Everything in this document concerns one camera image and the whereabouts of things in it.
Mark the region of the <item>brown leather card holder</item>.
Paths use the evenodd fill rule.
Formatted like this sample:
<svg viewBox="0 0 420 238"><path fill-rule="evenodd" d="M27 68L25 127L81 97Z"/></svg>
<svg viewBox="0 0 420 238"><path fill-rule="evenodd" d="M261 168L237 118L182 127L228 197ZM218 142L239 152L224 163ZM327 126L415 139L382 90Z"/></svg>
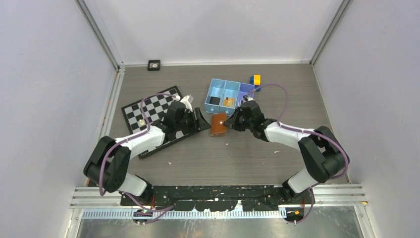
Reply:
<svg viewBox="0 0 420 238"><path fill-rule="evenodd" d="M227 132L227 127L224 125L224 122L227 120L226 113L214 114L211 118L211 136L222 136Z"/></svg>

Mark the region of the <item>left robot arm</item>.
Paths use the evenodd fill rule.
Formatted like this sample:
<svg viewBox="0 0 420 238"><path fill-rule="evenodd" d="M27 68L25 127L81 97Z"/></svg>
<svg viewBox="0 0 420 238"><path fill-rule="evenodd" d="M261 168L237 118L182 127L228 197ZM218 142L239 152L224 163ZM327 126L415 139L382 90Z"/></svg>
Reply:
<svg viewBox="0 0 420 238"><path fill-rule="evenodd" d="M128 173L130 160L175 140L179 132L190 136L207 129L210 129L210 124L199 108L189 109L185 103L174 101L163 117L145 130L118 139L102 137L83 174L99 185L101 194L129 193L138 204L147 205L152 198L151 186L141 177Z"/></svg>

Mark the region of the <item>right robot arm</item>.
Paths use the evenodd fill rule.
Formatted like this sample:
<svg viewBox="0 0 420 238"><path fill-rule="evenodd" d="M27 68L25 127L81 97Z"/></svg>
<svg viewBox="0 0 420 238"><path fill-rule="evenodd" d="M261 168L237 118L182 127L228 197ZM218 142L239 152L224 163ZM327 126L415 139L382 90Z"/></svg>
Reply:
<svg viewBox="0 0 420 238"><path fill-rule="evenodd" d="M300 151L305 167L287 179L280 190L288 203L296 203L315 185L342 177L348 169L348 155L328 127L304 129L266 118L254 100L243 102L224 125L236 131L249 130L257 139Z"/></svg>

